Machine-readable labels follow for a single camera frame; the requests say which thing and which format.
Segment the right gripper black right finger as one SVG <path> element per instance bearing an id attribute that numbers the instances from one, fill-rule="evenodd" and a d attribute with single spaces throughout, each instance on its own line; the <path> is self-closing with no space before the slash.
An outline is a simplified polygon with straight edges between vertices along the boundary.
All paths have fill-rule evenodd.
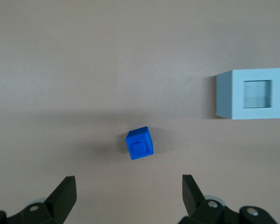
<path id="1" fill-rule="evenodd" d="M 182 199 L 188 215 L 181 224 L 238 223 L 238 213 L 215 199 L 206 199 L 192 175 L 182 176 Z"/>

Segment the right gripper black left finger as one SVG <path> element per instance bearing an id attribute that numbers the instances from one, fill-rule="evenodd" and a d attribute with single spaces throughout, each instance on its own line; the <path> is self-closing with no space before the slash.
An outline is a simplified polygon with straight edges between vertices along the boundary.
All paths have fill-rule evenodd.
<path id="1" fill-rule="evenodd" d="M 65 177 L 43 203 L 8 217 L 8 224 L 63 224 L 77 201 L 76 179 Z"/>

